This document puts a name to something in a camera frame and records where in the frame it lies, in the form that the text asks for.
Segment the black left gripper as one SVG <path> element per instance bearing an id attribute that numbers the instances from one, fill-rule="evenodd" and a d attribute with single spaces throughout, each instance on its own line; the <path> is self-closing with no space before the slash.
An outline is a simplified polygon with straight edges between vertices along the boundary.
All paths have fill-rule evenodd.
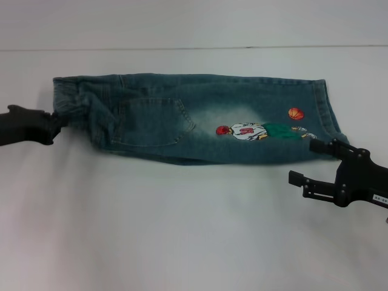
<path id="1" fill-rule="evenodd" d="M 69 117 L 43 110 L 25 109 L 9 105 L 7 113 L 1 113 L 1 146 L 24 141 L 52 145 L 63 127 L 67 127 Z"/>

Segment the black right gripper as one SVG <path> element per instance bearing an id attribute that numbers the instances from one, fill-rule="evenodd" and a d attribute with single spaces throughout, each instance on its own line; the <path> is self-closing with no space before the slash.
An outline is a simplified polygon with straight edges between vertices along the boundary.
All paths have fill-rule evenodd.
<path id="1" fill-rule="evenodd" d="M 309 150 L 341 160 L 336 171 L 335 184 L 317 181 L 290 171 L 289 184 L 303 189 L 303 197 L 333 201 L 347 207 L 355 201 L 365 201 L 387 208 L 387 169 L 375 164 L 366 149 L 353 149 L 338 139 L 328 143 L 311 139 Z"/>

